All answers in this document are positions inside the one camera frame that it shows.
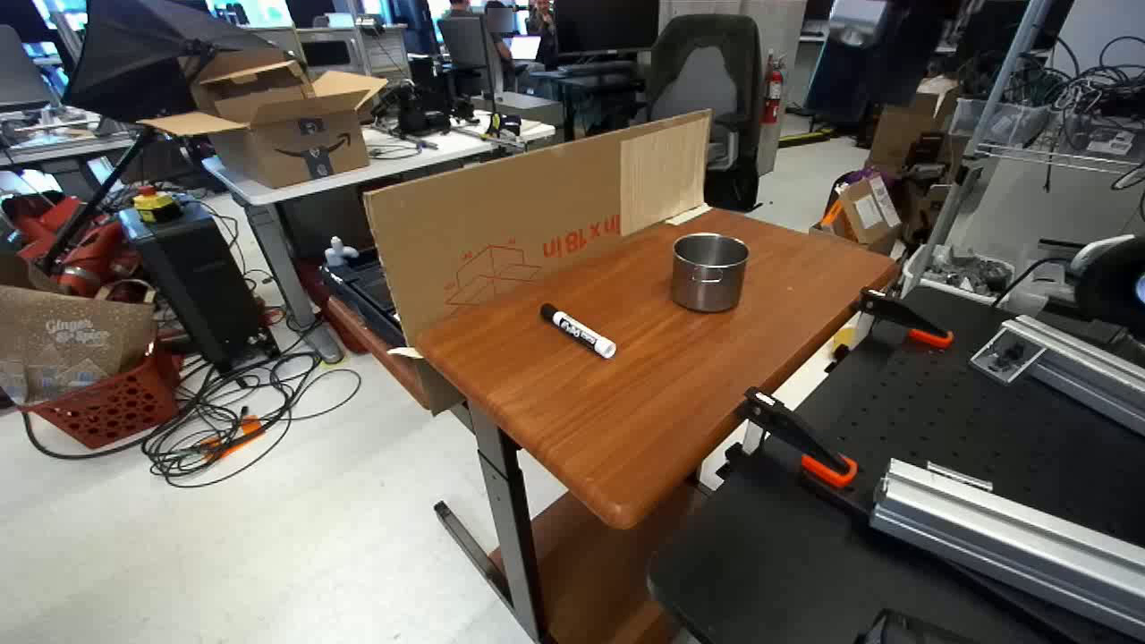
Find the black and white marker pen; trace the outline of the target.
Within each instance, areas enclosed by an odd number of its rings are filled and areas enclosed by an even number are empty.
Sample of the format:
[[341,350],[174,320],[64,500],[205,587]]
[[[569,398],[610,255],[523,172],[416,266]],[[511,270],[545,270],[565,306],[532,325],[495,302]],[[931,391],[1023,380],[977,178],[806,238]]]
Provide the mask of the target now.
[[540,306],[540,320],[603,363],[610,363],[620,354],[616,340],[609,340],[603,332],[589,328],[587,323],[574,320],[569,312],[560,312],[553,306]]

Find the silver metal pot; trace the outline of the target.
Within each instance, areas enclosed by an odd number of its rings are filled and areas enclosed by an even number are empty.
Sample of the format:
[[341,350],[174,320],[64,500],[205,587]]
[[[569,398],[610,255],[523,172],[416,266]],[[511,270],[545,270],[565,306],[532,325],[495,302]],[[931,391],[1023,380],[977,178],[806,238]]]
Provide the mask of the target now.
[[671,302],[699,314],[735,312],[746,258],[746,243],[726,234],[680,238],[671,243]]

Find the brown cardboard backboard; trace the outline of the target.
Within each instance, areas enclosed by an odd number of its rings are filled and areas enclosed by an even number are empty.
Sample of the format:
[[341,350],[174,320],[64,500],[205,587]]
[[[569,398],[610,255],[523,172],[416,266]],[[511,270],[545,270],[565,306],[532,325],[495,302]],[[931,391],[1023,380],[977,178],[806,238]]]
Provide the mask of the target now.
[[589,135],[362,197],[405,340],[624,238],[620,144]]

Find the light wooden panel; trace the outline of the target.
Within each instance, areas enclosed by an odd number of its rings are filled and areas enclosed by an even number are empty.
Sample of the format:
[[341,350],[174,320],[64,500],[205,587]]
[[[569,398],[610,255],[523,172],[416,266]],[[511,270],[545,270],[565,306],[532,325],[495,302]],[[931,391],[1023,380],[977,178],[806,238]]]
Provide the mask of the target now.
[[704,206],[707,125],[704,113],[692,113],[638,125],[620,144],[620,225],[625,234]]

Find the black orange clamp near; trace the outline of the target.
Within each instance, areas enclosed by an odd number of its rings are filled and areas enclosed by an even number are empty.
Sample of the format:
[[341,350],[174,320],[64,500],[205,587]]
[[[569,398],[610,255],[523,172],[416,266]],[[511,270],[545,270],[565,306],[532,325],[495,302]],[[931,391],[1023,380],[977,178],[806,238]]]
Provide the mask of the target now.
[[797,413],[767,391],[746,391],[742,414],[761,427],[770,437],[797,450],[797,468],[829,489],[851,489],[860,481],[860,462],[820,437]]

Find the black orange clamp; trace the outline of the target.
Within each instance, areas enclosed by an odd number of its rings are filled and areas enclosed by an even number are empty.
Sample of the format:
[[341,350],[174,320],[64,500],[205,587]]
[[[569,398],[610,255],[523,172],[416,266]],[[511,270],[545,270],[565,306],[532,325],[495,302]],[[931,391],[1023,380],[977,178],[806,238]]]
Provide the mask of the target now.
[[896,302],[881,292],[867,292],[860,297],[860,308],[874,320],[885,320],[885,323],[896,323],[905,328],[905,337],[919,348],[931,348],[931,350],[948,350],[954,344],[954,332],[931,323],[927,314],[912,312],[905,302]]
[[829,489],[851,489],[860,481],[860,462],[820,437],[797,413],[767,391],[746,391],[742,414],[761,427],[770,437],[797,450],[797,468]]

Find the grey table leg column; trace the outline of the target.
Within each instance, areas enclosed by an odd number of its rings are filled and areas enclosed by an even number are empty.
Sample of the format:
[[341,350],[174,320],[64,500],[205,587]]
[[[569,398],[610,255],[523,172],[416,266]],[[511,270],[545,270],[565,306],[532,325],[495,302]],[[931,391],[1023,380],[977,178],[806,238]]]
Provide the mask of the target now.
[[475,437],[475,458],[485,488],[497,548],[485,550],[473,531],[451,511],[446,500],[433,505],[433,515],[446,538],[461,548],[473,571],[508,606],[514,623],[532,644],[547,644],[545,587],[532,546],[532,520],[527,500],[527,481],[520,466],[520,443],[475,406],[458,406],[453,414]]

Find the cardboard box with label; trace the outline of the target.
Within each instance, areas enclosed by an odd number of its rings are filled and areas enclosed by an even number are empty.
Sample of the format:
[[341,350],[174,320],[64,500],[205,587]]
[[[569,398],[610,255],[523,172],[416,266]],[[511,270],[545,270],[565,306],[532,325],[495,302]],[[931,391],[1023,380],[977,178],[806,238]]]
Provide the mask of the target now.
[[900,218],[881,177],[856,177],[829,190],[820,230],[886,255],[900,234]]

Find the red fire extinguisher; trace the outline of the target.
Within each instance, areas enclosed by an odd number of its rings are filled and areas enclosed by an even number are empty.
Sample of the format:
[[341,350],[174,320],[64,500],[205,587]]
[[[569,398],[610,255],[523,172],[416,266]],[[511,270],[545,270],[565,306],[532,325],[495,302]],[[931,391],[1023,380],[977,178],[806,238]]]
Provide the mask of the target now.
[[783,114],[783,57],[767,57],[761,125],[777,125]]

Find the open cardboard box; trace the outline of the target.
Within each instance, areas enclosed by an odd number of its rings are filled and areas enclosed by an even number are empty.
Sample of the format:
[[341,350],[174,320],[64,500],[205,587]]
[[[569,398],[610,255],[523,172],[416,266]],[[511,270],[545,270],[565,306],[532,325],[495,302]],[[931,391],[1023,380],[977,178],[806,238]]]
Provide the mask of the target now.
[[194,113],[150,120],[180,139],[205,135],[229,172],[294,187],[368,164],[365,121],[386,89],[377,77],[318,71],[297,60],[212,64],[194,83]]

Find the black orange clamp far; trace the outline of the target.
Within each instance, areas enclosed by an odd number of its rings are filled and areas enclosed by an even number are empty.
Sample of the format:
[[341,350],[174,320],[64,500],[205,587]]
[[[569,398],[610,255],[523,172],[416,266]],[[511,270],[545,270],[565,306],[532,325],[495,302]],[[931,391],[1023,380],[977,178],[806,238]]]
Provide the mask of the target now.
[[927,314],[912,312],[905,302],[896,302],[881,292],[867,292],[860,297],[860,308],[874,320],[885,320],[885,323],[896,323],[905,328],[905,337],[919,348],[931,348],[931,350],[948,350],[954,344],[954,332],[931,323]]

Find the black softbox light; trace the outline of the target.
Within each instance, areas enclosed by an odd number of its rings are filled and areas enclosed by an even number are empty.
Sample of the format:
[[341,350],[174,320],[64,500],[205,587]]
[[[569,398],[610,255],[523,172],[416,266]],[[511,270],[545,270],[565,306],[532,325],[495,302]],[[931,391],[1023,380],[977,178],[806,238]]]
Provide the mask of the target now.
[[194,107],[191,83],[259,41],[182,0],[86,0],[86,33],[64,102],[114,121]]

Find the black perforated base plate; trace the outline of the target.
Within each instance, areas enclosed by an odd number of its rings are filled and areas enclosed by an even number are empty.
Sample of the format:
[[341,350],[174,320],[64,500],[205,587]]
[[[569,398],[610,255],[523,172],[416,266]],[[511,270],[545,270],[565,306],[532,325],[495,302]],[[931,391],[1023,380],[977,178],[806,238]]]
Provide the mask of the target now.
[[1145,433],[1049,385],[1023,323],[941,292],[881,323],[793,420],[847,488],[767,437],[650,567],[702,644],[1140,644]]

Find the aluminium extrusion rail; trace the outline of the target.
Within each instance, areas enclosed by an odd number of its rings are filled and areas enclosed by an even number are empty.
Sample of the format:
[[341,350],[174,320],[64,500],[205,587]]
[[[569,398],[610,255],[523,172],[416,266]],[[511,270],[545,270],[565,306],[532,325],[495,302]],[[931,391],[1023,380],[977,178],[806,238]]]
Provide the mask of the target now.
[[1145,437],[1145,370],[1077,340],[1049,323],[1015,314],[1002,325],[1006,340],[1027,348],[1020,376],[1032,376],[1057,393],[1114,420],[1115,427]]
[[1145,548],[892,458],[868,525],[1094,621],[1145,637]]

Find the far aluminium extrusion rail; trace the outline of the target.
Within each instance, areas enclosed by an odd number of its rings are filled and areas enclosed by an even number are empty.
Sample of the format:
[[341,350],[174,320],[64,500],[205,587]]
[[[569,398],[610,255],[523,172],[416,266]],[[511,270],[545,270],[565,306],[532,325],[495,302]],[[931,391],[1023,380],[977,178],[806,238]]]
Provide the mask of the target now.
[[1006,340],[1027,348],[1020,376],[1032,376],[1057,393],[1114,420],[1115,427],[1145,437],[1145,370],[1077,340],[1049,323],[1015,314],[1002,325]]

